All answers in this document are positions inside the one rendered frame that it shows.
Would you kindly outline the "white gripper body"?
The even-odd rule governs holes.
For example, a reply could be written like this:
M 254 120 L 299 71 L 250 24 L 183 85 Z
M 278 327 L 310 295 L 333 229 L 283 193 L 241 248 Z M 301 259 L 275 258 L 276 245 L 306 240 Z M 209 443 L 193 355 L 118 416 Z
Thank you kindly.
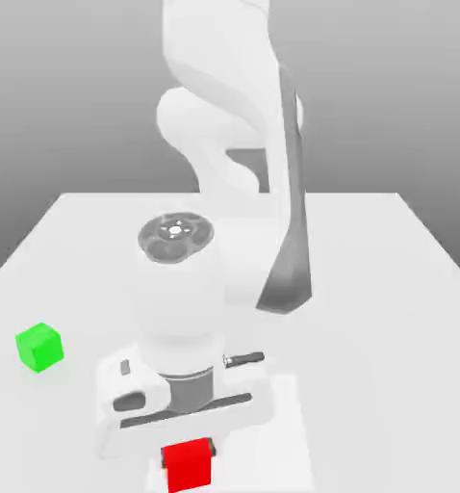
M 98 414 L 97 447 L 162 447 L 198 438 L 221 442 L 233 431 L 261 425 L 272 418 L 275 404 L 268 378 L 258 378 L 223 393 L 192 412 L 168 408 L 115 410 Z

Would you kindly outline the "small red cube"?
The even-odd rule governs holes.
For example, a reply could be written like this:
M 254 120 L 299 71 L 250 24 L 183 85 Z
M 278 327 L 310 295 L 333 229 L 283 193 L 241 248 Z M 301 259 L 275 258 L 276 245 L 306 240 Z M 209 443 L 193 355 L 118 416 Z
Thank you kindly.
M 206 486 L 212 481 L 208 437 L 165 446 L 168 493 Z

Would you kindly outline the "small green cube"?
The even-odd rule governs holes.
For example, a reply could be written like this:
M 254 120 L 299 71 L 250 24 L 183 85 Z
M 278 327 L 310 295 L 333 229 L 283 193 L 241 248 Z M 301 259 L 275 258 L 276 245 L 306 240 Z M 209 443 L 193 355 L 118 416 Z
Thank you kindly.
M 64 359 L 60 333 L 52 326 L 39 323 L 14 336 L 21 362 L 41 373 Z

